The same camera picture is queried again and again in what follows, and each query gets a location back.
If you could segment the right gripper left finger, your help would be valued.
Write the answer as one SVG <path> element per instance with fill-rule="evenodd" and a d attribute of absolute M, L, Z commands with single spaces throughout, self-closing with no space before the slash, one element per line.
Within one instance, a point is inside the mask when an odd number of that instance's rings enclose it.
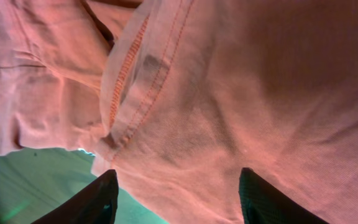
<path fill-rule="evenodd" d="M 33 224 L 114 224 L 118 195 L 117 173 L 114 169 L 107 170 Z"/>

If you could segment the red orange t-shirt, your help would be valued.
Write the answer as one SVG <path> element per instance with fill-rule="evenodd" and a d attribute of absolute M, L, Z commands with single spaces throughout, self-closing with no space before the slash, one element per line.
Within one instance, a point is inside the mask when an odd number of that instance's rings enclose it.
<path fill-rule="evenodd" d="M 242 223 L 244 167 L 358 223 L 358 1 L 0 0 L 0 156 L 25 147 L 171 223 Z"/>

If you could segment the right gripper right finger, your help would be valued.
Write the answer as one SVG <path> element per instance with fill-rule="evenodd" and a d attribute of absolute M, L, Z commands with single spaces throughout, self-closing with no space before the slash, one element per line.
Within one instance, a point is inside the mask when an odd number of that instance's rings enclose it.
<path fill-rule="evenodd" d="M 327 224 L 250 168 L 241 170 L 239 197 L 245 224 Z"/>

